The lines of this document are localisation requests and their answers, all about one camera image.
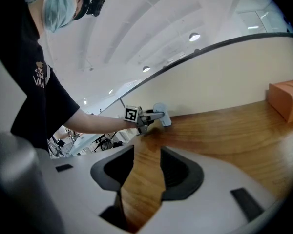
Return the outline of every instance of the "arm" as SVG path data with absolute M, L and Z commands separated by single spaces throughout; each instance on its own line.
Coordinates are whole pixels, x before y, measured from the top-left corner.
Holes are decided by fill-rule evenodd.
M 136 124 L 133 122 L 118 118 L 88 115 L 81 109 L 78 109 L 64 126 L 76 132 L 86 134 L 106 134 L 122 129 L 136 128 Z

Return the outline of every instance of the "orange box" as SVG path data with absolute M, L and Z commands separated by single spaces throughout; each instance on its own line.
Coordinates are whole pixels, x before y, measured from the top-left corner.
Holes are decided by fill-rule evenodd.
M 293 80 L 269 84 L 268 103 L 287 122 L 293 121 Z

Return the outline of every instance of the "ceiling light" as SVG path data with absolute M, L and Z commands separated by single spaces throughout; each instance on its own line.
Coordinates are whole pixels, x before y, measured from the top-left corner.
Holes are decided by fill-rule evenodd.
M 195 41 L 195 40 L 198 40 L 200 38 L 200 34 L 198 33 L 191 33 L 190 37 L 189 37 L 189 40 L 190 41 Z
M 144 72 L 147 72 L 147 71 L 149 71 L 151 68 L 150 67 L 148 67 L 148 66 L 145 66 L 143 69 L 142 69 L 142 72 L 144 73 Z

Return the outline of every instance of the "black rubber pad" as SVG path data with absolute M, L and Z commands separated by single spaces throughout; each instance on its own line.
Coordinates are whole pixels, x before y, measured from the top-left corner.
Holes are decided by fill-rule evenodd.
M 261 215 L 264 210 L 245 188 L 230 191 L 249 222 Z
M 63 172 L 63 171 L 70 169 L 70 168 L 73 168 L 73 166 L 70 164 L 65 164 L 62 166 L 57 166 L 55 169 L 57 169 L 58 172 Z

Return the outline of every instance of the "black t-shirt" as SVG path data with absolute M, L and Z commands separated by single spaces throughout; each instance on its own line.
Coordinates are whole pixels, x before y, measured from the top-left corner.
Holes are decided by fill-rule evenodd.
M 12 8 L 13 15 L 0 16 L 2 25 L 10 25 L 9 31 L 0 28 L 0 59 L 27 99 L 11 132 L 29 140 L 34 147 L 48 150 L 47 139 L 79 106 L 61 86 L 52 68 L 46 84 L 47 66 L 27 3 L 16 2 Z

